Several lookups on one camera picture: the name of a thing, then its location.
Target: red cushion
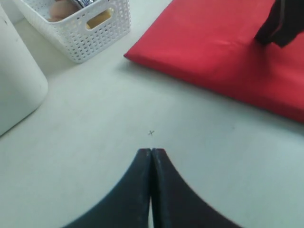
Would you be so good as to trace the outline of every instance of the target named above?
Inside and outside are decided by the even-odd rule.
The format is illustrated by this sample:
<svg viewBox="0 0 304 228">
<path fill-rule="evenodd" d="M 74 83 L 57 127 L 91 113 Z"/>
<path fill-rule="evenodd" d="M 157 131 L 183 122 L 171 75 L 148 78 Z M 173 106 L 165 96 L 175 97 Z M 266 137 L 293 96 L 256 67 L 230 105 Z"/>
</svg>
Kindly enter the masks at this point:
<svg viewBox="0 0 304 228">
<path fill-rule="evenodd" d="M 253 40 L 273 0 L 174 0 L 125 56 L 173 77 L 304 122 L 304 36 Z"/>
</svg>

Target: white plastic basket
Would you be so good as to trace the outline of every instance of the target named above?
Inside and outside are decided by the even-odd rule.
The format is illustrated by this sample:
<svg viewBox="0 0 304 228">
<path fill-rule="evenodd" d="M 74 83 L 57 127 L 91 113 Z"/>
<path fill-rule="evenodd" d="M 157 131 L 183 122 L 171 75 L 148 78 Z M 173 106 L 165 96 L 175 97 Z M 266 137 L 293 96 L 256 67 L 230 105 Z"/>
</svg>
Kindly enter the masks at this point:
<svg viewBox="0 0 304 228">
<path fill-rule="evenodd" d="M 14 0 L 24 17 L 57 49 L 83 63 L 130 31 L 129 0 L 98 0 L 59 22 L 47 21 L 55 0 Z M 86 23 L 105 10 L 111 18 L 88 30 Z"/>
</svg>

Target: white floor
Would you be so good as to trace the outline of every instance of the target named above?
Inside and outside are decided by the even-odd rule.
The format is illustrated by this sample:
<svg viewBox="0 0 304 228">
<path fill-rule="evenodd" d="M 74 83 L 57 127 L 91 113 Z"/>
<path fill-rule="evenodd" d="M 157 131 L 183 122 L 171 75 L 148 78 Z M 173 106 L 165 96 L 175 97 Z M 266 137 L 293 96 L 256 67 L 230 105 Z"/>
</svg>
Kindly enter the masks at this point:
<svg viewBox="0 0 304 228">
<path fill-rule="evenodd" d="M 142 147 L 165 148 L 205 201 L 246 228 L 304 227 L 302 125 L 123 58 L 168 3 L 131 0 L 131 33 L 82 65 L 17 25 L 49 94 L 0 138 L 1 227 L 65 225 L 111 190 Z"/>
</svg>

